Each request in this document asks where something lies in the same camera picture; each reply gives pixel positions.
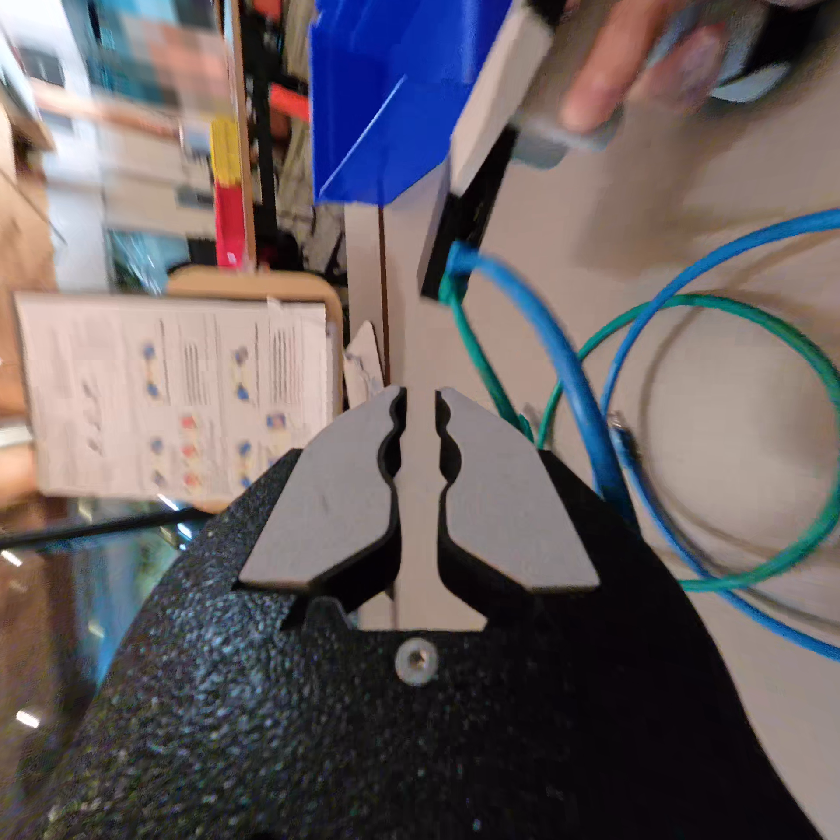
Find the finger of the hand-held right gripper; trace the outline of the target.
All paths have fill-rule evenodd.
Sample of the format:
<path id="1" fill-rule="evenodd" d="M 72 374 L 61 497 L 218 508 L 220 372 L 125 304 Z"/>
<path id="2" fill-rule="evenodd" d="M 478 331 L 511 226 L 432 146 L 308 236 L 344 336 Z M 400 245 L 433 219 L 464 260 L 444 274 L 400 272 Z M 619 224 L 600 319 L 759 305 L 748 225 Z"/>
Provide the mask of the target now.
<path id="1" fill-rule="evenodd" d="M 621 109 L 589 132 L 562 126 L 560 105 L 606 21 L 613 2 L 511 2 L 449 145 L 449 191 L 462 196 L 504 130 L 518 135 L 513 157 L 548 170 L 570 150 L 601 151 Z"/>

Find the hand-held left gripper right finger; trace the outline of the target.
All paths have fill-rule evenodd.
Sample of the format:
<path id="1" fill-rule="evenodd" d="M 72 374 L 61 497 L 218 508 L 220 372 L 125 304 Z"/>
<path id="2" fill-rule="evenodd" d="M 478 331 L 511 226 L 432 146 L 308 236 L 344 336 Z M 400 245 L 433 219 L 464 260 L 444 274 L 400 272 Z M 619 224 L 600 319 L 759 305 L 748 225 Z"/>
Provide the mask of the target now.
<path id="1" fill-rule="evenodd" d="M 484 617 L 523 617 L 544 596 L 593 592 L 599 574 L 534 444 L 456 389 L 435 395 L 437 570 Z"/>

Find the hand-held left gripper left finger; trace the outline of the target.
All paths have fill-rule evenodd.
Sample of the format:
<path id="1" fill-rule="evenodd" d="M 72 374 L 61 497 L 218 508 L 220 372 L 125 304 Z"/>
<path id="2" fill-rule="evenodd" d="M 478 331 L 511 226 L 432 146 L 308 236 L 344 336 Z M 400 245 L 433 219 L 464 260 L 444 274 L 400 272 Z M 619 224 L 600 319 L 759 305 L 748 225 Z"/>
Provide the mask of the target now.
<path id="1" fill-rule="evenodd" d="M 238 576 L 258 591 L 337 600 L 355 612 L 396 580 L 402 557 L 394 478 L 406 388 L 338 416 L 300 453 Z"/>

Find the person's right hand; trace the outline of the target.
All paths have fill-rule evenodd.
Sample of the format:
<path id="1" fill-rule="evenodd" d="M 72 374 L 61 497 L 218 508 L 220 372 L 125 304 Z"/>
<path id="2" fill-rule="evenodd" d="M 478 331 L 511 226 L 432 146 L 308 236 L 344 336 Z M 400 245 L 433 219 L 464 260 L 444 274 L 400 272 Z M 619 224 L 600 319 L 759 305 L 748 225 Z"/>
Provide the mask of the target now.
<path id="1" fill-rule="evenodd" d="M 665 58 L 648 64 L 682 4 L 622 1 L 612 7 L 560 106 L 566 130 L 593 132 L 627 100 L 684 114 L 699 108 L 715 87 L 725 56 L 725 24 L 694 27 Z"/>

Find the blue plastic bin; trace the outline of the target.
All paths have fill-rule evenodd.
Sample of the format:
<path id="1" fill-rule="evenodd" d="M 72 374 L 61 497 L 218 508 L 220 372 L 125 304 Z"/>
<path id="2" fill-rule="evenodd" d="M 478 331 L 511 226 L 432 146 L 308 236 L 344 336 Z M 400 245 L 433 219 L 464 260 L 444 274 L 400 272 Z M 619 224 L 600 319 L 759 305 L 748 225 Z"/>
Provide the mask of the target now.
<path id="1" fill-rule="evenodd" d="M 317 204 L 383 207 L 446 158 L 510 1 L 318 1 L 310 24 Z"/>

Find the white folding stand base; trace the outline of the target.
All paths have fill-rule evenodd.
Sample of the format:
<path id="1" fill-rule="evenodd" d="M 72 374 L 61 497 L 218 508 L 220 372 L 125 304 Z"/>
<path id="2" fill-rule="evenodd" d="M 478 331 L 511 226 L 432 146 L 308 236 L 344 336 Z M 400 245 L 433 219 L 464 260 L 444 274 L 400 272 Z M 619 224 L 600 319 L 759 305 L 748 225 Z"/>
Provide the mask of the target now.
<path id="1" fill-rule="evenodd" d="M 385 388 L 375 329 L 370 320 L 362 322 L 343 351 L 343 382 L 350 410 L 369 402 Z"/>

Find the printed instruction sheet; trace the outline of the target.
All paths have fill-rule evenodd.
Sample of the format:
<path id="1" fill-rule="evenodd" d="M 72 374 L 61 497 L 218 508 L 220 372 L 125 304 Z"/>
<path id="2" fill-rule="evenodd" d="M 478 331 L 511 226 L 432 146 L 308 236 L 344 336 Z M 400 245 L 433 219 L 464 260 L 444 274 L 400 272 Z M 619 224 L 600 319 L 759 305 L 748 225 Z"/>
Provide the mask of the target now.
<path id="1" fill-rule="evenodd" d="M 341 410 L 324 303 L 16 294 L 38 489 L 230 502 Z"/>

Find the small yellow plastic bin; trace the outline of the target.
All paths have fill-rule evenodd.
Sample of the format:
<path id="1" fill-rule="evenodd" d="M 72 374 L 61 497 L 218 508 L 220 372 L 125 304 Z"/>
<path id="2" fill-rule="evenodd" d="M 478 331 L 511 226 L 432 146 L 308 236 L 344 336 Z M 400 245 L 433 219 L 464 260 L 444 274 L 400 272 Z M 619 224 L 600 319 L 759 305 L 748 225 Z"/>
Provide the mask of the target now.
<path id="1" fill-rule="evenodd" d="M 222 187 L 241 186 L 242 157 L 236 120 L 215 118 L 210 123 L 209 138 L 215 183 Z"/>

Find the red plastic bin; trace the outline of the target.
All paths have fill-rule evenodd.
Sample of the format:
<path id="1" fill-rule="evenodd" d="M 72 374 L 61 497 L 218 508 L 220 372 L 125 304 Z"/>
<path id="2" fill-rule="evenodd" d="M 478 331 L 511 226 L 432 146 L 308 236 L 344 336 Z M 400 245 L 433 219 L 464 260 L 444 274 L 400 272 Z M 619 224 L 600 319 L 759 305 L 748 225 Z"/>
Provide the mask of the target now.
<path id="1" fill-rule="evenodd" d="M 247 257 L 246 218 L 240 185 L 214 184 L 217 266 L 243 270 Z"/>

